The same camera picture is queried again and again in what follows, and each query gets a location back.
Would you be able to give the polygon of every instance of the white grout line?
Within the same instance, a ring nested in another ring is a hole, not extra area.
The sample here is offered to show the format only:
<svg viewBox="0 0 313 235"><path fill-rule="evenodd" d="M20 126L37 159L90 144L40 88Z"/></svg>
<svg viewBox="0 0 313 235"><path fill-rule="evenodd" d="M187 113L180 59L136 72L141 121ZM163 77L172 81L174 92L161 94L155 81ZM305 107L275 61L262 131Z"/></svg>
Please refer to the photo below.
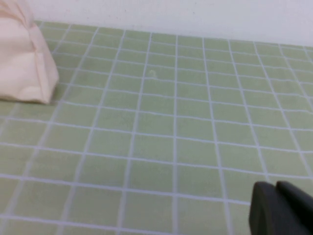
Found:
<svg viewBox="0 0 313 235"><path fill-rule="evenodd" d="M220 155L220 149L219 149L219 145L218 145L218 136L216 133L216 126L215 126L213 107L212 107L213 104L212 104L211 92L210 92L210 88L209 88L209 74L208 74L208 69L207 69L207 65L205 62L204 38L202 39L202 47L203 47L203 56L204 56L204 67L205 67L205 73L206 73L207 93L208 93L208 99L209 99L208 105L209 105L210 113L211 113L211 119L212 119L211 125L212 125L213 137L214 137L215 152L216 152L218 171L219 171L219 176L220 176L222 195L223 195L223 200L224 200L224 213L225 213L225 218L226 218L226 225L227 225L228 234L233 235L233 225L232 225L232 221L231 221L229 205L227 202L227 200L228 200L227 187L226 187L224 172L222 169L222 158Z"/></svg>

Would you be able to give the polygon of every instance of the fabric bag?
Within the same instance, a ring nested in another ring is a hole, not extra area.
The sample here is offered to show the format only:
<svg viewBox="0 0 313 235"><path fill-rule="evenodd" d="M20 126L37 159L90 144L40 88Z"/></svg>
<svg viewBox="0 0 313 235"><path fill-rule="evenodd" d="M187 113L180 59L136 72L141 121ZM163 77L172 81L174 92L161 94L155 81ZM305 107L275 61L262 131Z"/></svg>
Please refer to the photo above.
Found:
<svg viewBox="0 0 313 235"><path fill-rule="evenodd" d="M58 80L25 0L0 0L0 99L47 104Z"/></svg>

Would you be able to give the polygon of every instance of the white wall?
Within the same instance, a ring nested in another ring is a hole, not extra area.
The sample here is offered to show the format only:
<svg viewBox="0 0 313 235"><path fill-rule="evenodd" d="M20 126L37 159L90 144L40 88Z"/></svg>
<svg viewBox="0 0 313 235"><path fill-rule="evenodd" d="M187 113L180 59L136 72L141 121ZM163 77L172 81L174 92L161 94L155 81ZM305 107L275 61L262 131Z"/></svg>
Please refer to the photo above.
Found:
<svg viewBox="0 0 313 235"><path fill-rule="evenodd" d="M28 0L39 20L313 46L313 0Z"/></svg>

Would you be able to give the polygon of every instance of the green tiled floor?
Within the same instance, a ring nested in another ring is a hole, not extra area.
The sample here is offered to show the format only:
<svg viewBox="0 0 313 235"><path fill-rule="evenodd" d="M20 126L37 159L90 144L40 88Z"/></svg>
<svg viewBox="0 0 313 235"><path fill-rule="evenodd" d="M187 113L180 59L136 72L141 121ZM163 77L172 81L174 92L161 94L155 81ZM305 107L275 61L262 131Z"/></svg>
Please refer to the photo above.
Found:
<svg viewBox="0 0 313 235"><path fill-rule="evenodd" d="M0 102L1 235L247 235L313 195L313 48L38 22L51 105Z"/></svg>

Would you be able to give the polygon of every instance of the black plastic object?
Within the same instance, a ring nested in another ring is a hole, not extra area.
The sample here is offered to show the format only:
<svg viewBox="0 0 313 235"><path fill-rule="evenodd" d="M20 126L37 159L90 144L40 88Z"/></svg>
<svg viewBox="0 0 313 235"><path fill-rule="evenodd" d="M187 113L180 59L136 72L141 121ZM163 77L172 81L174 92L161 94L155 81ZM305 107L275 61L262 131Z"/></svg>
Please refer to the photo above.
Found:
<svg viewBox="0 0 313 235"><path fill-rule="evenodd" d="M313 235L313 198L288 182L256 182L249 225L251 235Z"/></svg>

